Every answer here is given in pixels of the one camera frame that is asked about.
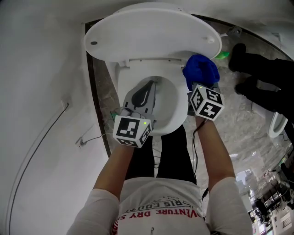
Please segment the cluttered electronic equipment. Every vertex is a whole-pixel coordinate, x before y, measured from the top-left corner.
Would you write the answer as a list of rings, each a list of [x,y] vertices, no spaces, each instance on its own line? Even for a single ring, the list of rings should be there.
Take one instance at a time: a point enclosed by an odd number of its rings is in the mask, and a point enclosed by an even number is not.
[[[253,235],[294,235],[294,147],[260,177],[248,169],[236,180]]]

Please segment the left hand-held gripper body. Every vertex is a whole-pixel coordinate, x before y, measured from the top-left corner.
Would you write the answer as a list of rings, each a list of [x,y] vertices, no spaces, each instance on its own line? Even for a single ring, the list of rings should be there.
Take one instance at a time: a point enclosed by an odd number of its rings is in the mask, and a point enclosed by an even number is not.
[[[115,116],[113,138],[121,145],[141,148],[153,131],[156,123],[152,114],[142,114],[122,107]]]

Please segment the person's white printed shirt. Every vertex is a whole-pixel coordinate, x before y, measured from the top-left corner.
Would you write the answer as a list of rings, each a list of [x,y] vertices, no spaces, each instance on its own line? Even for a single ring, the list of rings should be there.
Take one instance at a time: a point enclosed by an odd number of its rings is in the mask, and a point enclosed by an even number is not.
[[[67,235],[253,235],[234,178],[209,192],[206,215],[195,184],[161,178],[125,181],[121,197],[93,189]]]

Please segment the person's black trousers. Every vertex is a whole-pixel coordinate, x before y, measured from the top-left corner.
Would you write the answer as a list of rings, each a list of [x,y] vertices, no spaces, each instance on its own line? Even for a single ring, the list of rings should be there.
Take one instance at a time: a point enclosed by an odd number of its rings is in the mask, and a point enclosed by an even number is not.
[[[181,125],[172,133],[162,135],[162,150],[158,167],[158,178],[177,179],[196,184],[187,149],[187,137]],[[142,148],[135,148],[125,179],[154,177],[155,160],[152,147],[153,137],[149,136]]]

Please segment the blue cloth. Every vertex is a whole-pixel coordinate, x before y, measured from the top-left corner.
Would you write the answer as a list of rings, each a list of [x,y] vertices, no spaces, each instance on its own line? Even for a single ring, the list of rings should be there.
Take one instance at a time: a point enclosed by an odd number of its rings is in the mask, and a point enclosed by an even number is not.
[[[191,56],[183,68],[182,73],[186,79],[189,91],[192,91],[192,84],[194,82],[210,86],[220,80],[217,66],[213,61],[203,55]]]

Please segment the small white toilet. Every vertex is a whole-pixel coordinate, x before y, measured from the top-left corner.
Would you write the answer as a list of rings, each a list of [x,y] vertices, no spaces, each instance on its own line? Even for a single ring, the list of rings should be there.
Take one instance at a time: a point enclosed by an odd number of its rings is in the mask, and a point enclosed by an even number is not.
[[[265,128],[270,138],[278,137],[284,130],[288,119],[278,112],[271,112],[252,102],[252,111],[265,119]]]

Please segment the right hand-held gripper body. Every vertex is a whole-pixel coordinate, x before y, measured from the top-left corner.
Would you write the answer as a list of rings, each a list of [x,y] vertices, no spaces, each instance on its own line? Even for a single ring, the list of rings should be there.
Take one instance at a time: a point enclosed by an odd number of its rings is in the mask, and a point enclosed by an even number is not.
[[[201,84],[196,84],[193,91],[188,93],[188,101],[193,116],[211,121],[215,121],[225,107],[223,94]]]

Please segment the toilet brush with holder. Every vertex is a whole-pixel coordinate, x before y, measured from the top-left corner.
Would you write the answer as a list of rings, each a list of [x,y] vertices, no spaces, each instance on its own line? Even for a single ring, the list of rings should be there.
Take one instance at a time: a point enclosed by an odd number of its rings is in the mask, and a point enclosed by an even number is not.
[[[230,27],[226,33],[220,34],[220,37],[240,38],[242,31],[239,26]]]

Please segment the person's right forearm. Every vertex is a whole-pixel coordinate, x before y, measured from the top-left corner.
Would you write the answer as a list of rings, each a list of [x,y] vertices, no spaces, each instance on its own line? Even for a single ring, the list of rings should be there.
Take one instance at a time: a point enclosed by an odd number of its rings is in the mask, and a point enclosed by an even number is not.
[[[202,117],[196,117],[195,121],[209,177],[208,189],[211,191],[219,181],[235,177],[233,164],[214,122],[205,121]]]

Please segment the person's left forearm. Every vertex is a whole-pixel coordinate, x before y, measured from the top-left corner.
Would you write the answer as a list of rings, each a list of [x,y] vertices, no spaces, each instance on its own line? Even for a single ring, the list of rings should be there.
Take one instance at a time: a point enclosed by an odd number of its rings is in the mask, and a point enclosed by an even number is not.
[[[133,152],[134,147],[117,146],[100,172],[93,189],[107,191],[119,200]]]

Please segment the white toilet body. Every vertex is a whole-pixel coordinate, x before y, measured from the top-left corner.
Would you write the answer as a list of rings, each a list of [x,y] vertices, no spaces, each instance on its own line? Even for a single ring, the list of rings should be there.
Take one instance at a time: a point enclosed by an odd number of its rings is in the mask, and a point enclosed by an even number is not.
[[[122,9],[118,10],[117,12],[132,10],[132,9],[142,9],[142,8],[167,9],[167,10],[172,10],[172,11],[182,11],[182,12],[188,13],[176,5],[168,4],[168,3],[161,3],[161,2],[146,2],[146,3],[134,4],[134,5],[124,7]],[[156,60],[179,60],[179,61],[181,61],[182,69],[184,67],[185,62],[187,61],[187,59],[156,59]],[[120,68],[121,67],[129,67],[130,61],[132,61],[132,60],[126,60],[126,61],[122,61],[122,62],[106,62],[106,66],[107,66],[110,78],[114,84],[115,90],[118,85],[118,73],[120,71]]]

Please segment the white toilet lid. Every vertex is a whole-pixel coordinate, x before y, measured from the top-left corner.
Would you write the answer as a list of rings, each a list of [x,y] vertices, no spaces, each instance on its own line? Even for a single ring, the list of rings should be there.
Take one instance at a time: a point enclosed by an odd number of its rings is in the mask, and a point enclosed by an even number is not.
[[[142,8],[120,11],[96,23],[84,37],[86,51],[106,62],[139,59],[209,59],[222,48],[206,22],[182,11]]]

